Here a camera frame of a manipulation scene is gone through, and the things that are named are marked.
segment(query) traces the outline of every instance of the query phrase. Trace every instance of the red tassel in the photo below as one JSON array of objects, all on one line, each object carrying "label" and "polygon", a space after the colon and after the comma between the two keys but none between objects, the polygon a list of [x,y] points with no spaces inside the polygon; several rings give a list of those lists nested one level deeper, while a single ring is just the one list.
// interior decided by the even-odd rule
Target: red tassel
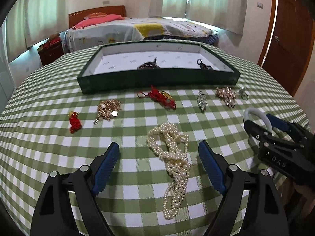
[{"label": "red tassel", "polygon": [[144,94],[143,92],[138,93],[138,98],[145,98],[145,97],[149,97],[153,101],[157,101],[159,103],[162,103],[163,106],[165,106],[165,107],[169,107],[171,109],[176,109],[175,101],[173,99],[168,99],[166,96],[161,94],[158,89],[155,89],[152,85],[151,85],[151,92],[149,92],[147,95]]},{"label": "red tassel", "polygon": [[78,131],[80,128],[82,128],[81,122],[78,119],[78,113],[76,112],[71,112],[70,113],[70,118],[69,118],[69,122],[70,122],[70,132],[73,134],[74,132]]}]

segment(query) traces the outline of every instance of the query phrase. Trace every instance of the checkered tablecloth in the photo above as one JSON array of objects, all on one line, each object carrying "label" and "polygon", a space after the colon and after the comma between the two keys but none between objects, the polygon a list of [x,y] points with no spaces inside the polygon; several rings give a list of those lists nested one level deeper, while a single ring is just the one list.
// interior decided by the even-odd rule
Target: checkered tablecloth
[{"label": "checkered tablecloth", "polygon": [[[25,234],[30,232],[36,201],[48,174],[52,170],[61,174],[73,172],[90,164],[111,142],[116,142],[120,159],[105,190],[96,199],[115,235],[202,235],[222,197],[213,189],[198,157],[199,142],[206,139],[228,163],[257,172],[267,166],[258,160],[257,147],[252,148],[255,140],[249,140],[244,131],[245,108],[256,107],[308,126],[308,119],[295,100],[262,68],[208,47],[241,72],[235,89],[245,87],[249,100],[237,99],[234,109],[215,97],[213,86],[161,88],[175,99],[175,111],[166,110],[149,98],[137,98],[140,90],[83,95],[76,77],[99,47],[66,54],[22,83],[0,116],[0,196]],[[199,90],[207,97],[205,113],[197,106]],[[93,125],[97,104],[109,98],[118,99],[122,110],[110,122]],[[69,131],[68,113],[72,110],[80,113],[83,126],[75,134]],[[189,135],[192,163],[187,194],[173,220],[165,220],[162,213],[163,195],[172,178],[146,144],[147,132],[166,121]],[[70,198],[79,230],[86,234],[75,195],[70,193]],[[240,228],[247,200],[248,192],[244,192],[234,233]]]}]

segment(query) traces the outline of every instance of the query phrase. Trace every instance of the blue gripper pad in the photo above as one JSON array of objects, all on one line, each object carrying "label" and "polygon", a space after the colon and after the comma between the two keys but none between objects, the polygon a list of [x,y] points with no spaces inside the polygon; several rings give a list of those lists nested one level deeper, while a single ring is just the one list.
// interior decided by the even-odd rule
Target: blue gripper pad
[{"label": "blue gripper pad", "polygon": [[281,120],[281,119],[279,119],[279,118],[277,118],[277,117],[275,117],[269,113],[266,114],[266,116],[270,120],[271,125],[274,128],[277,128],[277,129],[284,131],[284,132],[289,132],[289,126],[285,121],[283,121],[283,120]]},{"label": "blue gripper pad", "polygon": [[108,151],[108,155],[103,160],[99,169],[97,170],[97,173],[95,174],[94,186],[92,188],[93,196],[97,196],[105,189],[108,178],[111,175],[111,172],[114,169],[117,159],[119,157],[118,144],[114,144],[113,147]]},{"label": "blue gripper pad", "polygon": [[213,187],[224,195],[226,193],[224,174],[203,142],[199,143],[198,153]]}]

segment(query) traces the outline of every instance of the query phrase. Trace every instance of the nightstand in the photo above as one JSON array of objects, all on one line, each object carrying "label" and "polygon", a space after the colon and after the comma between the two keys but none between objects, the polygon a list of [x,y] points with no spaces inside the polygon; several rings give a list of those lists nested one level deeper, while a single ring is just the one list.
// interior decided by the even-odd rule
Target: nightstand
[{"label": "nightstand", "polygon": [[44,45],[41,45],[37,51],[43,66],[54,62],[64,54],[61,40],[51,45],[45,43]]}]

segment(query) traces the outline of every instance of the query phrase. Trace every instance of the pearl necklace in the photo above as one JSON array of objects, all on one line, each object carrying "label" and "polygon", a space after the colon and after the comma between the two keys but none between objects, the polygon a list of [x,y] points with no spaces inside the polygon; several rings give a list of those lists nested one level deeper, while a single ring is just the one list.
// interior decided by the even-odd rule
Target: pearl necklace
[{"label": "pearl necklace", "polygon": [[[161,133],[165,138],[166,145],[169,147],[169,152],[163,151],[153,138],[154,135],[159,135]],[[190,169],[190,164],[187,158],[188,140],[188,135],[179,133],[176,125],[170,122],[164,122],[159,127],[150,130],[146,139],[148,146],[154,153],[159,157],[168,160],[166,163],[166,170],[174,177],[174,181],[167,187],[164,194],[163,214],[165,219],[168,220],[177,215],[178,208],[185,197]],[[177,147],[177,143],[180,142],[185,143],[184,153]],[[166,207],[167,197],[172,187],[174,187],[175,194],[172,198],[172,208],[168,210]]]}]

